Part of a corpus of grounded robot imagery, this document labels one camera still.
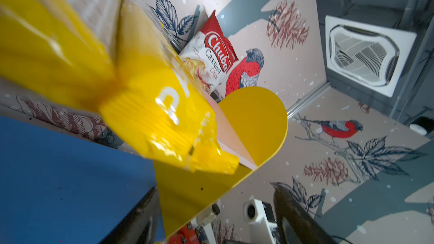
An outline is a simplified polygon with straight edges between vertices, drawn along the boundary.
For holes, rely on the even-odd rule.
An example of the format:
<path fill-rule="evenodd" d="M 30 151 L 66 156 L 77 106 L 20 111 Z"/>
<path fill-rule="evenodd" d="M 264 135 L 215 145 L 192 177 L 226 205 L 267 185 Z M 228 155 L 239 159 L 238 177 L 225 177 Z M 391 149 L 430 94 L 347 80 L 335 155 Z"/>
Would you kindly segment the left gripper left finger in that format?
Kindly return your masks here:
<path fill-rule="evenodd" d="M 154 186 L 101 243 L 152 244 L 156 238 L 159 216 L 159 191 Z"/>

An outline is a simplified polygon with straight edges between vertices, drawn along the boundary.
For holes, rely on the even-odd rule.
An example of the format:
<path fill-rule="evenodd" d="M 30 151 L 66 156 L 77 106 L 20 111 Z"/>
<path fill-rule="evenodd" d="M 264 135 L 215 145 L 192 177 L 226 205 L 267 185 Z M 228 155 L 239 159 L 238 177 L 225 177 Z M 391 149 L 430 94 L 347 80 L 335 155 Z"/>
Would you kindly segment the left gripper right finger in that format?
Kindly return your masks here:
<path fill-rule="evenodd" d="M 274 209 L 281 244 L 336 243 L 296 202 L 289 189 L 278 184 L 274 188 Z"/>

